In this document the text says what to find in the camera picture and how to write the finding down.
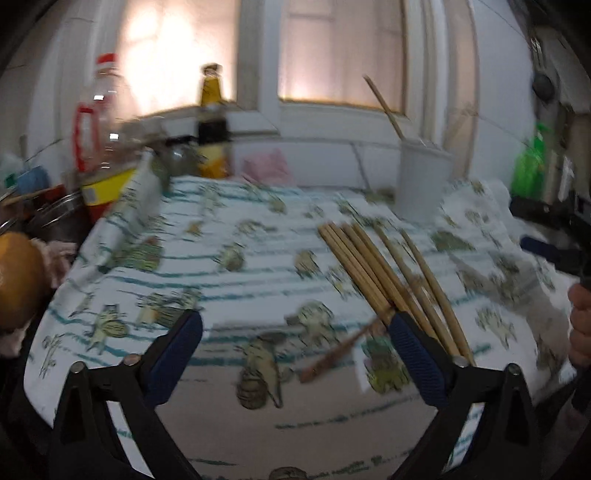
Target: pink cloth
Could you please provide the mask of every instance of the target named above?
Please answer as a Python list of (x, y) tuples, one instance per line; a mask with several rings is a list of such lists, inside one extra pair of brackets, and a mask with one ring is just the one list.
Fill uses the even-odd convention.
[(291, 175), (283, 153), (278, 148), (268, 153), (246, 157), (242, 162), (241, 174), (234, 180), (246, 180), (275, 187), (294, 187), (296, 181)]

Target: metal pot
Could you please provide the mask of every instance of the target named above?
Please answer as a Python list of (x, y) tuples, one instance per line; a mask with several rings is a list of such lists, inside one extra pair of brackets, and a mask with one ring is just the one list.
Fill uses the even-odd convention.
[(39, 210), (27, 226), (28, 233), (44, 242), (72, 242), (80, 247), (92, 229), (82, 194), (71, 193)]

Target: window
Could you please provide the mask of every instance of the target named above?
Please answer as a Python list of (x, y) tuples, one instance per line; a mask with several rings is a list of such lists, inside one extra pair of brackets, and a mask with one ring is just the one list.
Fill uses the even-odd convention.
[(176, 135), (193, 133), (194, 111), (182, 108), (199, 101), (201, 68), (215, 62), (236, 103), (233, 134), (396, 146), (363, 75), (418, 135), (433, 1), (126, 0), (119, 63), (142, 115), (177, 110), (167, 114)]
[(281, 98), (379, 108), (368, 74), (403, 110), (401, 0), (287, 0), (281, 45)]
[(236, 98), (240, 0), (128, 0), (119, 65), (141, 115), (194, 105), (207, 63), (222, 66), (226, 99)]

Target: wall tile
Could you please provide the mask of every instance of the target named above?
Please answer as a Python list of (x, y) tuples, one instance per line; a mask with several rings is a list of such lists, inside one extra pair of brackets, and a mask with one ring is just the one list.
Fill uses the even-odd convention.
[(62, 172), (74, 167), (72, 155), (67, 150), (67, 142), (60, 141), (49, 145), (30, 161), (30, 167), (42, 166), (47, 170), (50, 185), (58, 185), (62, 182)]
[(64, 30), (62, 25), (49, 39), (47, 50), (43, 52), (38, 64), (33, 64), (36, 67), (36, 84), (27, 119), (28, 155), (33, 155), (60, 136), (56, 112), (61, 80), (59, 52)]
[(475, 0), (476, 2), (481, 2), (489, 7), (491, 10), (494, 10), (497, 14), (499, 14), (503, 20), (505, 20), (512, 28), (517, 30), (521, 34), (521, 29), (519, 27), (519, 23), (515, 18), (515, 14), (513, 10), (509, 6), (509, 2), (507, 0)]
[(59, 105), (61, 138), (70, 142), (74, 110), (87, 84), (87, 63), (90, 54), (92, 26), (84, 20), (70, 19), (66, 24), (60, 57), (63, 59)]
[(509, 186), (515, 160), (524, 150), (525, 145), (521, 141), (479, 119), (469, 175), (482, 180), (499, 179)]
[(27, 67), (6, 70), (0, 77), (0, 152), (20, 154), (18, 138), (25, 133), (27, 82)]
[(242, 141), (233, 143), (235, 171), (248, 155), (279, 148), (295, 181), (306, 187), (363, 187), (353, 150), (347, 144), (324, 142)]
[(81, 18), (94, 21), (103, 0), (72, 0), (68, 18)]
[(528, 44), (481, 1), (474, 1), (474, 10), (480, 57), (480, 112), (523, 140), (532, 135), (535, 124)]
[(400, 150), (366, 145), (363, 149), (363, 168), (372, 189), (396, 188)]

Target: plastic bottle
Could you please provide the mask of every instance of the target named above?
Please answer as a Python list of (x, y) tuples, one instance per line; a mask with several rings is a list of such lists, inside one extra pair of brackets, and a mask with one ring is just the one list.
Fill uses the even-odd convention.
[(82, 195), (94, 222), (133, 175), (143, 138), (137, 104), (116, 68), (116, 55), (101, 55), (96, 64), (95, 79), (76, 108), (72, 142)]
[(528, 147), (515, 163), (511, 195), (538, 200), (544, 188), (545, 143), (543, 132), (548, 129), (537, 125), (537, 133), (531, 147)]

